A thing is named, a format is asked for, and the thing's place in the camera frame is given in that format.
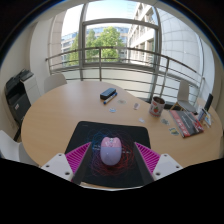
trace wooden tabletop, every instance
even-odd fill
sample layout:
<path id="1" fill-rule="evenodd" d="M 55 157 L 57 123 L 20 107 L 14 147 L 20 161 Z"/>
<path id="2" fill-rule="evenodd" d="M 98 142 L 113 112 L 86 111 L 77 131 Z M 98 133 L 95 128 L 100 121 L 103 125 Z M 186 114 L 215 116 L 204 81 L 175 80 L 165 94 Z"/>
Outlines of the wooden tabletop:
<path id="1" fill-rule="evenodd" d="M 107 88 L 115 88 L 118 95 L 104 105 L 100 94 Z M 119 104 L 118 100 L 125 100 L 126 104 Z M 133 109 L 135 103 L 140 104 L 138 110 Z M 170 134 L 168 129 L 177 126 L 168 110 L 155 118 L 149 114 L 149 108 L 150 104 L 113 84 L 75 81 L 49 91 L 30 107 L 22 124 L 22 142 L 29 156 L 43 166 L 57 153 L 65 153 L 79 121 L 93 121 L 147 128 L 151 149 L 159 154 L 169 154 L 183 167 L 219 158 L 222 125 L 212 107 L 209 109 L 212 126 L 204 126 L 204 133 L 188 138 Z M 170 125 L 161 123 L 162 118 Z"/>

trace chair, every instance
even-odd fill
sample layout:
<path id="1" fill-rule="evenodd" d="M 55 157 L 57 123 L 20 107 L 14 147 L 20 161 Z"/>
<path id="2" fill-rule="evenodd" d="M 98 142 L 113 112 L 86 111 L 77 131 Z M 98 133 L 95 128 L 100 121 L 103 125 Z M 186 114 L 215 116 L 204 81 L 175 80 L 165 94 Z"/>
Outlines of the chair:
<path id="1" fill-rule="evenodd" d="M 180 86 L 177 94 L 177 102 L 170 108 L 172 110 L 175 106 L 179 106 L 181 110 L 188 112 L 196 112 L 196 109 L 189 103 L 189 84 L 185 80 L 180 81 Z"/>
<path id="2" fill-rule="evenodd" d="M 0 130 L 0 154 L 2 159 L 38 166 L 26 153 L 22 142 L 15 142 L 2 130 Z"/>
<path id="3" fill-rule="evenodd" d="M 67 84 L 67 81 L 63 74 L 50 75 L 44 80 L 44 92 L 47 93 L 48 91 L 64 84 Z"/>

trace tree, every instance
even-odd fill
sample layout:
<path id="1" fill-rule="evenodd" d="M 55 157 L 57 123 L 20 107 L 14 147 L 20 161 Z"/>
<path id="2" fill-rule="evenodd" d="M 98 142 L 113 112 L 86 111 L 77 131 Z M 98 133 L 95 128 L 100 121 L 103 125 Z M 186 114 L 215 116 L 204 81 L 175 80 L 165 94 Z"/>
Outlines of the tree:
<path id="1" fill-rule="evenodd" d="M 73 42 L 73 44 L 72 44 L 72 46 L 70 48 L 70 51 L 78 49 L 78 42 L 79 42 L 79 36 L 77 34 L 75 39 L 74 39 L 74 42 Z M 68 55 L 68 61 L 69 62 L 67 62 L 67 65 L 68 66 L 78 65 L 79 61 L 76 61 L 76 60 L 79 60 L 79 52 L 70 53 Z"/>
<path id="2" fill-rule="evenodd" d="M 96 47 L 101 46 L 120 46 L 123 47 L 124 44 L 120 39 L 120 32 L 118 32 L 114 27 L 109 26 L 103 30 L 100 36 L 94 41 Z M 118 58 L 119 54 L 116 49 L 103 49 L 102 58 Z M 106 59 L 105 61 L 117 61 L 116 59 Z"/>
<path id="3" fill-rule="evenodd" d="M 106 47 L 106 46 L 124 46 L 122 40 L 120 39 L 120 33 L 112 26 L 104 28 L 103 32 L 98 38 L 95 37 L 95 32 L 91 29 L 86 38 L 86 47 Z M 70 48 L 70 50 L 78 49 L 78 35 Z M 103 49 L 101 54 L 102 58 L 118 58 L 118 50 L 116 49 Z M 86 59 L 87 62 L 92 62 L 94 57 L 99 57 L 99 50 L 87 50 Z M 69 62 L 68 66 L 79 64 L 79 54 L 78 52 L 70 53 L 68 55 Z M 104 61 L 117 61 L 117 59 L 105 59 Z"/>
<path id="4" fill-rule="evenodd" d="M 95 32 L 94 30 L 89 31 L 89 35 L 86 39 L 86 47 L 95 47 Z M 87 62 L 91 62 L 92 58 L 98 54 L 98 50 L 87 50 L 86 51 L 86 58 Z"/>

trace mug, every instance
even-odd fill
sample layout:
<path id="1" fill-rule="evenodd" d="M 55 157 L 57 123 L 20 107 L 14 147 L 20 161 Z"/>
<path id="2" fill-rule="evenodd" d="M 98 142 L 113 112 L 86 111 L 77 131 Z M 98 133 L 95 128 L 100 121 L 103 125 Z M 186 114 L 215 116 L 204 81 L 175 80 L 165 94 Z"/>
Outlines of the mug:
<path id="1" fill-rule="evenodd" d="M 149 108 L 149 113 L 153 117 L 160 117 L 163 111 L 163 108 L 165 107 L 165 100 L 161 97 L 154 96 L 152 98 L 151 106 Z"/>

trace magazine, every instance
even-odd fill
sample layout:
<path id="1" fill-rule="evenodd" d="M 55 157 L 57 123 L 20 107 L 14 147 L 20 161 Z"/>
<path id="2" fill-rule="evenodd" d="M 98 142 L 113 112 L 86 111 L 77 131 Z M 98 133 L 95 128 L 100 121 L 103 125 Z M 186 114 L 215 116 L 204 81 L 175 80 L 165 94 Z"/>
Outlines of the magazine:
<path id="1" fill-rule="evenodd" d="M 192 112 L 169 111 L 176 122 L 182 137 L 189 137 L 204 132 L 204 129 Z"/>

